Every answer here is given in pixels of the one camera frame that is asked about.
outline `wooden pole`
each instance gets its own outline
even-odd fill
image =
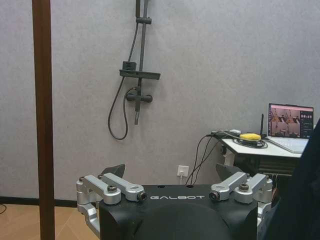
[[[32,0],[41,240],[55,239],[50,0]]]

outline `white wall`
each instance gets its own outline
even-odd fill
[[[37,197],[31,1],[0,0],[0,196]]]
[[[30,4],[1,1],[8,10],[0,27],[11,31],[0,37],[3,196],[37,194]],[[143,92],[154,101],[142,105],[138,126],[128,103],[128,137],[114,140],[107,117],[133,38],[134,5],[51,1],[56,198],[74,200],[78,177],[120,163],[129,181],[176,184],[177,165],[192,165],[200,137],[225,128],[258,131],[269,102],[314,106],[319,119],[319,1],[151,0],[144,70],[160,72],[161,79],[143,80]],[[10,50],[16,44],[21,49]],[[139,49],[140,37],[132,58],[137,62]],[[127,79],[121,97],[135,85]],[[112,120],[123,133],[121,99]],[[217,150],[198,183],[218,180],[218,160]]]

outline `electrical outlet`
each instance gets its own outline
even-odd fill
[[[189,173],[189,166],[183,166],[183,165],[179,165],[178,166],[178,172],[177,172],[177,176],[180,177],[180,173],[182,172],[182,176],[183,177],[188,177],[188,173]]]

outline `laptop screen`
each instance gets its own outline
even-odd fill
[[[314,108],[269,103],[268,136],[309,139],[314,130]]]

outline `yellow sponge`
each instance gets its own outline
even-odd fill
[[[244,139],[244,140],[256,140],[259,141],[261,140],[261,136],[256,134],[256,133],[244,133],[244,134],[240,134],[240,138]]]

